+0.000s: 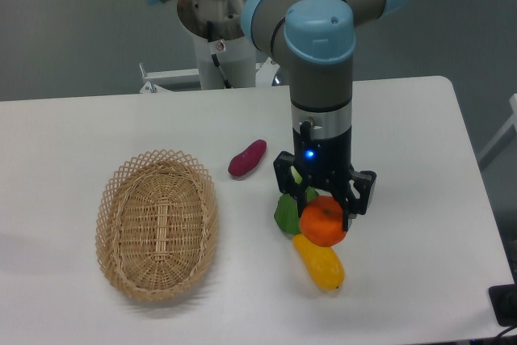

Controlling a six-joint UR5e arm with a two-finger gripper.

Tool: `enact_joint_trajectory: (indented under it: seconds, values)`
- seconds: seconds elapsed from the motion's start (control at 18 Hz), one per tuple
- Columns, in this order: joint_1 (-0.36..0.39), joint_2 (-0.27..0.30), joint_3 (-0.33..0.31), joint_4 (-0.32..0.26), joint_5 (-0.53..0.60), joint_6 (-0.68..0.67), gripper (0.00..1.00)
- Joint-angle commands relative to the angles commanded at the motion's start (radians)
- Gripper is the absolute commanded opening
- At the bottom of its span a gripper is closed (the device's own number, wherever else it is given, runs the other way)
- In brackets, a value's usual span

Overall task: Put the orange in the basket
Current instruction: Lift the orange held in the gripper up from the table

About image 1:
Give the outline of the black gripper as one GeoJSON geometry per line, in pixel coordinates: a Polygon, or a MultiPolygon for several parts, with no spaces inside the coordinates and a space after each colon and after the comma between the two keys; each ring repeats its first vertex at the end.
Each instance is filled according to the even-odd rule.
{"type": "Polygon", "coordinates": [[[279,190],[296,201],[298,217],[307,205],[306,189],[313,187],[330,192],[343,212],[343,231],[353,219],[364,215],[372,200],[377,174],[372,170],[351,169],[352,128],[337,137],[313,139],[292,130],[294,155],[281,151],[273,162],[279,190]],[[297,183],[295,167],[302,177],[297,183]]]}

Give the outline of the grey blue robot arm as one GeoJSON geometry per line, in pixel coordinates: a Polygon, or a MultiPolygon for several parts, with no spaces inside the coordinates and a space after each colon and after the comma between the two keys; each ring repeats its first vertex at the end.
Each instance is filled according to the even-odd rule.
{"type": "Polygon", "coordinates": [[[355,28],[408,0],[173,1],[194,41],[203,89],[253,86],[257,53],[288,73],[294,150],[274,162],[280,191],[299,211],[306,208],[308,187],[329,192],[344,228],[365,214],[376,174],[351,164],[355,28]]]}

